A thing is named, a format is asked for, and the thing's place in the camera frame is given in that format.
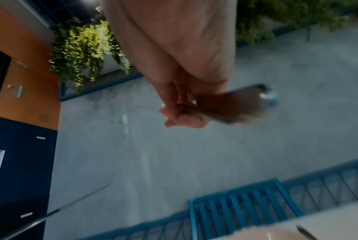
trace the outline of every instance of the blurred hand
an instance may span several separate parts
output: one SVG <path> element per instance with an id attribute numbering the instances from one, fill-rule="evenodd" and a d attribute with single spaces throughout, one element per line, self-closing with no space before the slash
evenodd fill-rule
<path id="1" fill-rule="evenodd" d="M 236 0 L 102 0 L 123 51 L 163 100 L 166 127 L 207 125 L 176 104 L 226 90 L 236 6 Z"/>

